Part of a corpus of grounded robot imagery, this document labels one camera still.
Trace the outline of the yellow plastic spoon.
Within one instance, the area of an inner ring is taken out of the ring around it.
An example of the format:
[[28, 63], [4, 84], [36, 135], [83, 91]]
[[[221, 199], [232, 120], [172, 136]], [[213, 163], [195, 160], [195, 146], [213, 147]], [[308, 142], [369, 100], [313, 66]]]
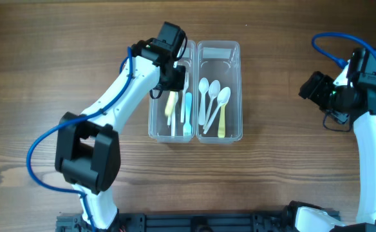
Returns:
[[218, 137], [225, 138], [225, 107], [227, 103], [223, 104], [220, 109], [220, 119], [218, 124]]

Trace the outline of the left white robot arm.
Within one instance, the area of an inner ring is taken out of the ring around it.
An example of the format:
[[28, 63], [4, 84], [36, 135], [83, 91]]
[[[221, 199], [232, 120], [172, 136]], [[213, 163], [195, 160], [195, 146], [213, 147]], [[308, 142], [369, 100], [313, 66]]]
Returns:
[[60, 119], [55, 169], [79, 193], [83, 214], [75, 229], [119, 228], [111, 190], [121, 165], [119, 135], [147, 93], [183, 89], [185, 67], [177, 61], [186, 46], [186, 33], [165, 22], [157, 37], [127, 49], [119, 76], [98, 101]]

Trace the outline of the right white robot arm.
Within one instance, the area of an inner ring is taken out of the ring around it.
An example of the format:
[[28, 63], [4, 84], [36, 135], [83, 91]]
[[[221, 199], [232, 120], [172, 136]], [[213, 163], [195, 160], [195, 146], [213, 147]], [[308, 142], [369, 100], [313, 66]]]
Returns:
[[365, 48], [356, 48], [332, 79], [314, 72], [299, 96], [317, 104], [325, 117], [349, 124], [359, 150], [360, 198], [357, 228], [376, 228], [376, 58]]

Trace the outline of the white plastic spoon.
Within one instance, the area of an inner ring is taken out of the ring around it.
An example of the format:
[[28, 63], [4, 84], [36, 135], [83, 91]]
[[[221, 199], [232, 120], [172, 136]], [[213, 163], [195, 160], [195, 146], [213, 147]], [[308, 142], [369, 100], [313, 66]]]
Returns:
[[215, 100], [215, 98], [217, 98], [217, 96], [220, 92], [220, 88], [221, 88], [221, 86], [220, 86], [219, 80], [214, 80], [211, 83], [211, 85], [209, 86], [208, 94], [209, 94], [209, 97], [210, 97], [210, 101], [209, 101], [209, 105], [208, 105], [208, 108], [207, 108], [207, 114], [206, 114], [206, 118], [205, 118], [205, 126], [207, 125], [209, 118], [211, 116], [212, 104], [213, 104], [213, 101]]
[[198, 112], [198, 124], [203, 126], [205, 124], [205, 95], [209, 89], [209, 81], [206, 77], [201, 78], [198, 89], [201, 95], [200, 109]]
[[210, 119], [209, 119], [209, 121], [208, 121], [208, 123], [207, 123], [207, 125], [206, 125], [206, 127], [204, 129], [204, 131], [203, 131], [204, 134], [206, 134], [209, 131], [209, 129], [212, 126], [212, 124], [213, 124], [213, 122], [214, 122], [214, 120], [216, 118], [216, 115], [217, 115], [218, 111], [220, 110], [220, 108], [224, 104], [228, 103], [229, 98], [230, 98], [230, 93], [231, 93], [231, 90], [230, 90], [229, 87], [224, 87], [219, 92], [218, 97], [217, 97], [217, 103], [218, 103], [218, 105], [217, 105], [216, 109], [214, 110], [213, 114], [211, 115], [211, 117], [210, 117]]

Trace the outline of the light blue plastic fork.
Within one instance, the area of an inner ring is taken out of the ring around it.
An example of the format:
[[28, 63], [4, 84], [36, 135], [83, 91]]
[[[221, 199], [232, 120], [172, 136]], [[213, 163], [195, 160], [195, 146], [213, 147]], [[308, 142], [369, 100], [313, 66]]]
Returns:
[[184, 137], [188, 137], [192, 132], [192, 126], [190, 123], [192, 103], [193, 103], [192, 93], [187, 92], [185, 94], [185, 123], [183, 125]]

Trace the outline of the yellow plastic fork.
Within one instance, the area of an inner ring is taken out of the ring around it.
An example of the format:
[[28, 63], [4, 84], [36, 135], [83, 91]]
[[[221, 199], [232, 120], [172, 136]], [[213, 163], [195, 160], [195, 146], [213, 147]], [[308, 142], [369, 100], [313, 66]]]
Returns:
[[178, 93], [174, 91], [169, 92], [168, 100], [165, 105], [165, 111], [164, 114], [166, 117], [169, 117], [172, 114], [172, 111], [174, 109], [175, 102], [177, 101]]

